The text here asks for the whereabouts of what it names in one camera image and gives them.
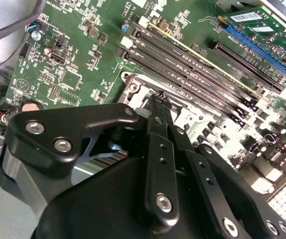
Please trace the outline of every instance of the white label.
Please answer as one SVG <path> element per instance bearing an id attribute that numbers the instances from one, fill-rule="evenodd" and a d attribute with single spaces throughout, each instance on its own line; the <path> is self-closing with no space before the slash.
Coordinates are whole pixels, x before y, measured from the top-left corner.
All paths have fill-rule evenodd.
<path id="1" fill-rule="evenodd" d="M 258 19 L 263 19 L 263 18 L 255 12 L 251 12 L 251 13 L 241 14 L 237 16 L 231 16 L 231 19 L 233 19 L 236 22 L 241 22 L 241 21 L 258 20 Z"/>
<path id="2" fill-rule="evenodd" d="M 269 26 L 260 26 L 260 27 L 253 27 L 252 28 L 256 32 L 268 32 L 268 31 L 274 31 L 271 27 Z"/>
<path id="3" fill-rule="evenodd" d="M 140 7 L 144 7 L 145 3 L 147 0 L 132 0 L 132 2 L 134 2 L 136 5 L 140 6 Z"/>

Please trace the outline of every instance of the mounting hole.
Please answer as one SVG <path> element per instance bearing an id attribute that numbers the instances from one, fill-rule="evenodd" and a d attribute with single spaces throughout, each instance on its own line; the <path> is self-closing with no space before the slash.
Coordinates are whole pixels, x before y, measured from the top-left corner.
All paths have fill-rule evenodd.
<path id="1" fill-rule="evenodd" d="M 210 180 L 209 178 L 206 178 L 206 182 L 207 182 L 209 185 L 214 185 L 213 181 Z"/>
<path id="2" fill-rule="evenodd" d="M 202 168 L 205 168 L 205 164 L 203 164 L 202 162 L 199 162 L 198 164 L 199 164 L 199 166 L 201 166 Z"/>
<path id="3" fill-rule="evenodd" d="M 165 158 L 160 158 L 159 161 L 161 164 L 167 165 L 167 161 L 165 160 Z"/>
<path id="4" fill-rule="evenodd" d="M 209 154 L 212 154 L 212 150 L 211 150 L 209 147 L 205 146 L 204 149 L 205 149 L 206 152 L 208 152 Z"/>

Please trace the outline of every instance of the ram slot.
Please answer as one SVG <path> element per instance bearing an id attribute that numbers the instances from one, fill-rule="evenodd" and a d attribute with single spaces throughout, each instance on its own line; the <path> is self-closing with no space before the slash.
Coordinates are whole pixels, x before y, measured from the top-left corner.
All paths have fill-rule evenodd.
<path id="1" fill-rule="evenodd" d="M 195 73 L 193 73 L 192 71 L 184 68 L 184 66 L 178 64 L 178 66 L 181 68 L 177 68 L 177 66 L 174 66 L 173 64 L 171 64 L 169 61 L 165 61 L 163 60 L 161 57 L 159 57 L 158 55 L 149 52 L 147 50 L 145 50 L 143 47 L 138 46 L 137 48 L 134 49 L 135 52 L 137 52 L 140 55 L 145 55 L 155 61 L 157 61 L 159 64 L 163 65 L 164 67 L 166 67 L 169 71 L 171 71 L 171 73 L 173 74 L 173 72 L 175 72 L 176 74 L 178 74 L 180 77 L 183 77 L 186 81 L 188 81 L 189 83 L 193 83 L 195 88 L 198 88 L 202 94 L 205 97 L 208 97 L 208 95 L 210 95 L 211 98 L 215 99 L 218 102 L 223 102 L 225 105 L 224 106 L 230 106 L 233 110 L 235 110 L 236 112 L 238 112 L 241 117 L 245 118 L 248 115 L 248 112 L 243 110 L 242 108 L 240 108 L 237 104 L 235 104 L 234 102 L 228 100 L 227 98 L 224 97 L 218 97 L 217 96 L 217 92 L 214 91 L 213 89 L 211 89 L 210 87 L 208 87 L 206 84 L 200 82 L 198 79 L 195 78 Z M 206 79 L 204 79 L 204 77 L 202 77 L 199 74 L 196 74 L 196 76 L 200 79 L 203 79 L 206 82 Z"/>
<path id="2" fill-rule="evenodd" d="M 244 72 L 249 77 L 258 81 L 266 89 L 272 92 L 275 92 L 276 94 L 280 94 L 285 89 L 282 85 L 274 81 L 269 76 L 265 75 L 263 72 L 258 70 L 255 66 L 251 65 L 245 59 L 235 54 L 232 50 L 224 46 L 222 43 L 214 42 L 212 49 L 217 55 L 227 60 L 230 64 L 236 67 L 239 71 Z"/>
<path id="3" fill-rule="evenodd" d="M 203 94 L 200 95 L 199 93 L 191 90 L 189 86 L 183 84 L 181 81 L 172 77 L 170 74 L 159 70 L 156 66 L 154 66 L 151 63 L 143 60 L 141 57 L 136 56 L 135 54 L 133 54 L 133 53 L 131 53 L 125 49 L 118 49 L 116 54 L 125 60 L 131 61 L 131 62 L 133 62 L 139 66 L 142 66 L 143 68 L 146 68 L 146 69 L 152 71 L 153 73 L 161 76 L 166 81 L 174 84 L 176 87 L 179 87 L 182 91 L 185 91 L 185 92 L 187 92 L 187 94 L 194 96 L 198 101 L 203 102 L 204 104 L 208 105 L 210 108 L 213 108 L 217 112 L 221 113 L 223 116 L 230 118 L 235 123 L 239 124 L 241 127 L 246 125 L 238 116 L 234 115 L 231 111 L 227 111 L 226 108 L 214 103 L 211 100 L 204 98 Z"/>
<path id="4" fill-rule="evenodd" d="M 204 73 L 201 69 L 198 68 L 200 62 L 196 61 L 195 57 L 191 56 L 190 54 L 185 53 L 183 50 L 178 48 L 177 46 L 171 44 L 161 36 L 156 35 L 155 32 L 148 31 L 149 35 L 146 35 L 138 30 L 136 30 L 133 33 L 133 37 L 144 43 L 145 45 L 148 45 L 150 48 L 152 48 L 155 51 L 159 51 L 164 55 L 166 58 L 168 58 L 170 61 L 173 61 L 177 64 L 184 65 L 185 67 L 188 67 L 189 70 L 193 71 L 195 74 L 201 75 L 203 80 L 206 82 L 211 81 L 214 84 L 214 87 L 219 88 L 221 91 L 223 91 L 225 94 L 229 95 L 230 97 L 233 97 L 235 100 L 240 101 L 241 103 L 245 104 L 246 106 L 250 108 L 255 108 L 255 104 L 252 104 L 250 101 L 246 100 L 244 97 L 237 95 L 233 90 L 231 90 L 228 86 L 224 85 L 224 82 L 222 81 L 213 81 L 211 79 L 211 76 Z M 161 44 L 158 44 L 154 39 L 157 38 L 160 42 L 164 43 L 168 47 L 172 49 L 170 51 L 169 49 L 166 49 L 162 47 Z M 238 85 L 236 85 L 234 82 L 229 81 L 225 78 L 227 82 L 229 82 L 234 88 L 241 90 L 244 92 L 243 89 L 241 89 Z M 255 100 L 256 98 L 252 95 L 248 94 L 248 92 L 244 92 L 248 97 Z"/>

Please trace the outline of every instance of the black pcie slot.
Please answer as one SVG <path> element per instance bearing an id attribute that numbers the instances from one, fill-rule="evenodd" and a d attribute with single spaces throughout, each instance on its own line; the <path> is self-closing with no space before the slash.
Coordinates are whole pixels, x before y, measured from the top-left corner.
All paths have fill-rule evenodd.
<path id="1" fill-rule="evenodd" d="M 215 88 L 219 88 L 219 90 L 221 90 L 223 93 L 225 93 L 227 95 L 230 95 L 235 100 L 240 101 L 241 103 L 247 105 L 250 108 L 254 107 L 254 105 L 251 104 L 249 101 L 247 101 L 244 97 L 242 97 L 240 95 L 237 95 L 235 92 L 233 92 L 227 86 L 225 86 L 223 83 L 217 82 L 217 81 L 211 79 L 210 76 L 207 76 L 206 73 L 204 73 L 202 70 L 198 69 L 198 67 L 196 65 L 194 65 L 193 63 L 191 63 L 190 61 L 187 60 L 187 59 L 190 59 L 193 56 L 187 55 L 186 53 L 184 53 L 183 50 L 181 50 L 177 46 L 171 44 L 167 40 L 163 39 L 161 36 L 159 37 L 158 35 L 155 35 L 154 32 L 149 32 L 149 33 L 153 34 L 154 37 L 156 37 L 158 40 L 160 40 L 162 43 L 166 44 L 167 46 L 169 46 L 171 48 L 175 48 L 175 51 L 171 52 L 171 51 L 169 51 L 167 49 L 164 49 L 161 45 L 159 45 L 156 42 L 154 42 L 154 40 L 150 36 L 144 35 L 141 32 L 139 32 L 139 33 L 138 32 L 134 32 L 133 36 L 136 37 L 137 39 L 139 39 L 144 44 L 146 44 L 149 47 L 151 47 L 152 49 L 154 49 L 155 51 L 161 51 L 162 55 L 164 55 L 170 61 L 173 61 L 173 62 L 175 62 L 176 64 L 179 64 L 179 65 L 184 65 L 185 67 L 188 67 L 190 71 L 192 71 L 194 74 L 198 75 L 198 77 L 202 78 L 202 80 L 204 82 L 207 82 L 208 84 L 209 84 L 209 82 L 211 82 L 212 84 L 214 84 Z M 236 84 L 233 83 L 233 85 L 235 85 L 234 86 L 235 88 L 239 89 L 239 87 Z"/>
<path id="2" fill-rule="evenodd" d="M 207 97 L 208 95 L 210 95 L 211 98 L 215 99 L 216 101 L 221 101 L 225 104 L 225 107 L 230 106 L 233 110 L 237 111 L 239 114 L 241 114 L 243 117 L 245 117 L 246 115 L 248 115 L 248 112 L 246 112 L 245 110 L 243 110 L 242 108 L 240 108 L 237 104 L 235 104 L 234 102 L 229 101 L 228 99 L 224 98 L 224 97 L 218 97 L 217 96 L 217 92 L 212 90 L 210 87 L 207 87 L 205 84 L 199 82 L 197 79 L 195 79 L 193 77 L 193 72 L 189 71 L 188 69 L 184 68 L 183 66 L 180 65 L 180 67 L 183 69 L 179 69 L 176 68 L 175 66 L 173 66 L 172 64 L 170 64 L 168 61 L 163 60 L 161 57 L 159 57 L 158 55 L 151 53 L 147 50 L 145 50 L 142 47 L 138 47 L 135 48 L 135 52 L 139 53 L 140 55 L 145 55 L 155 61 L 157 61 L 159 64 L 163 65 L 164 67 L 166 67 L 169 71 L 171 71 L 171 73 L 173 74 L 173 72 L 175 72 L 176 74 L 178 74 L 180 77 L 183 77 L 186 81 L 188 81 L 189 83 L 193 83 L 195 88 L 200 89 L 201 91 L 203 91 L 203 95 L 205 97 Z"/>
<path id="3" fill-rule="evenodd" d="M 182 90 L 186 91 L 190 95 L 194 96 L 199 101 L 201 101 L 204 104 L 208 105 L 209 107 L 215 109 L 216 111 L 218 111 L 222 115 L 232 119 L 234 122 L 238 123 L 240 126 L 244 126 L 245 125 L 245 123 L 243 123 L 240 118 L 238 118 L 237 116 L 232 114 L 232 112 L 227 112 L 225 108 L 223 108 L 223 107 L 215 104 L 214 102 L 204 98 L 203 95 L 199 95 L 197 92 L 195 92 L 193 90 L 190 90 L 186 85 L 182 84 L 179 80 L 177 80 L 174 77 L 172 77 L 172 76 L 166 74 L 165 72 L 159 70 L 157 67 L 155 67 L 154 65 L 150 64 L 149 62 L 143 60 L 142 58 L 132 54 L 131 52 L 129 52 L 129 51 L 125 50 L 125 49 L 121 49 L 121 50 L 119 49 L 117 51 L 117 55 L 119 55 L 123 59 L 132 61 L 132 62 L 136 63 L 137 65 L 140 65 L 140 66 L 142 66 L 142 67 L 144 67 L 144 68 L 154 72 L 155 74 L 161 76 L 165 80 L 171 82 L 172 84 L 174 84 L 177 87 L 181 88 Z"/>
<path id="4" fill-rule="evenodd" d="M 217 72 L 216 70 L 214 70 L 213 68 L 210 67 L 206 67 L 206 70 L 211 74 L 214 75 L 216 77 L 216 79 L 218 79 L 221 83 L 221 85 L 225 86 L 231 94 L 234 94 L 235 97 L 239 97 L 240 101 L 247 101 L 242 95 L 237 95 L 237 94 L 243 94 L 248 96 L 249 98 L 251 98 L 252 101 L 257 102 L 258 98 L 253 95 L 251 92 L 249 92 L 247 89 L 243 89 L 240 86 L 234 84 L 233 82 L 227 80 L 223 75 L 221 75 L 219 72 Z"/>
<path id="5" fill-rule="evenodd" d="M 254 80 L 257 80 L 260 84 L 262 84 L 267 89 L 280 94 L 284 87 L 274 81 L 269 76 L 265 75 L 263 72 L 258 70 L 255 66 L 247 62 L 242 57 L 238 56 L 228 47 L 224 46 L 220 42 L 214 42 L 212 49 L 215 51 L 217 55 L 220 55 L 222 58 L 227 60 L 233 66 L 238 68 L 238 70 L 248 74 L 248 76 L 252 77 Z"/>

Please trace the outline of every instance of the microchip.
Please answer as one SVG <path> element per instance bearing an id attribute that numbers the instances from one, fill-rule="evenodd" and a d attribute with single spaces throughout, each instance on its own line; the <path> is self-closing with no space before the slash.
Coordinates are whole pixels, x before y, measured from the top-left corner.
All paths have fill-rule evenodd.
<path id="1" fill-rule="evenodd" d="M 101 58 L 101 52 L 100 51 L 96 51 L 95 53 L 94 53 L 94 57 L 95 58 L 98 58 L 98 59 L 100 59 Z"/>
<path id="2" fill-rule="evenodd" d="M 101 92 L 101 93 L 99 93 L 98 97 L 99 97 L 99 99 L 101 99 L 101 100 L 105 100 L 106 97 L 107 97 L 107 95 Z"/>
<path id="3" fill-rule="evenodd" d="M 85 26 L 87 26 L 88 28 L 90 28 L 91 26 L 93 26 L 93 24 L 90 21 L 86 21 L 84 23 Z"/>
<path id="4" fill-rule="evenodd" d="M 64 39 L 62 36 L 56 36 L 54 47 L 57 49 L 64 49 L 68 45 L 68 40 Z"/>
<path id="5" fill-rule="evenodd" d="M 168 30 L 168 27 L 169 27 L 169 24 L 165 20 L 163 20 L 159 25 L 159 28 L 163 31 Z"/>
<path id="6" fill-rule="evenodd" d="M 203 57 L 206 57 L 208 53 L 207 53 L 206 50 L 200 49 L 200 50 L 198 51 L 198 54 L 200 54 L 200 55 L 203 56 Z"/>
<path id="7" fill-rule="evenodd" d="M 108 41 L 107 35 L 105 33 L 101 33 L 99 37 L 99 42 L 101 42 L 104 45 L 105 43 L 107 43 L 107 41 Z"/>
<path id="8" fill-rule="evenodd" d="M 99 35 L 99 30 L 97 28 L 95 28 L 94 26 L 91 26 L 89 28 L 89 35 L 93 38 L 97 38 Z"/>
<path id="9" fill-rule="evenodd" d="M 191 48 L 192 48 L 192 50 L 195 51 L 195 52 L 198 52 L 198 51 L 200 50 L 199 46 L 196 45 L 196 44 L 192 44 L 192 45 L 191 45 Z"/>
<path id="10" fill-rule="evenodd" d="M 171 25 L 168 27 L 168 29 L 170 29 L 171 31 L 175 31 L 176 26 L 174 26 L 174 25 L 171 24 Z"/>

